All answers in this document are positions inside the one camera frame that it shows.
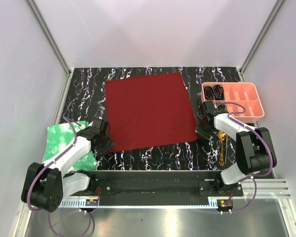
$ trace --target white backdrop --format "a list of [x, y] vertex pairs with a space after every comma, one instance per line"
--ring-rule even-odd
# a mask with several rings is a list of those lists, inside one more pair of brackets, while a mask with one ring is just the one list
[[26, 1], [0, 0], [0, 237], [12, 236], [65, 79]]
[[260, 95], [277, 156], [296, 209], [296, 0], [286, 1], [245, 71]]
[[71, 68], [237, 66], [276, 0], [36, 0]]

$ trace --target pink plastic bin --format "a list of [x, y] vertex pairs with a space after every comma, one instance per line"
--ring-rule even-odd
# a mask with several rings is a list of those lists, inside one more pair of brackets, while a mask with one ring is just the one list
[[[205, 82], [202, 84], [201, 98], [206, 101], [204, 96], [204, 87], [222, 85], [225, 100], [214, 100], [214, 104], [221, 102], [236, 102], [243, 105], [247, 111], [244, 114], [232, 115], [244, 123], [254, 123], [264, 116], [264, 110], [256, 89], [256, 86], [249, 82]], [[242, 108], [236, 105], [228, 105], [228, 112], [242, 111]]]

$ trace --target black marble tabletop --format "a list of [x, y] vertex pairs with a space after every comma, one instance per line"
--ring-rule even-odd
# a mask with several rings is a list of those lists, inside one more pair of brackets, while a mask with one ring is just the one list
[[[74, 120], [106, 119], [105, 81], [173, 72], [182, 74], [196, 120], [199, 120], [203, 82], [240, 81], [236, 68], [232, 67], [76, 68], [62, 115]], [[225, 169], [235, 162], [235, 142], [227, 138], [227, 162], [223, 167], [218, 163], [220, 153], [221, 142], [217, 133], [213, 132], [208, 138], [194, 142], [115, 152], [96, 156], [96, 160], [98, 170]]]

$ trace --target dark red fabric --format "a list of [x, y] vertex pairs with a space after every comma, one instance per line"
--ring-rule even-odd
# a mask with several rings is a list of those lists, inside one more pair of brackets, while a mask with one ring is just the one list
[[111, 152], [196, 140], [196, 121], [180, 73], [107, 81]]

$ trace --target metal floor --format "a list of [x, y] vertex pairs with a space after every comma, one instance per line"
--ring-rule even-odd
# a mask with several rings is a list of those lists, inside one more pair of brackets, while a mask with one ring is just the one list
[[[245, 205], [235, 200], [235, 208]], [[84, 232], [88, 217], [59, 208], [51, 214], [54, 229], [62, 236], [76, 237]], [[202, 210], [183, 209], [97, 209], [92, 213], [86, 237], [287, 237], [280, 206], [273, 199], [256, 199], [249, 210], [219, 215]], [[26, 237], [53, 237], [47, 212], [32, 213]]]

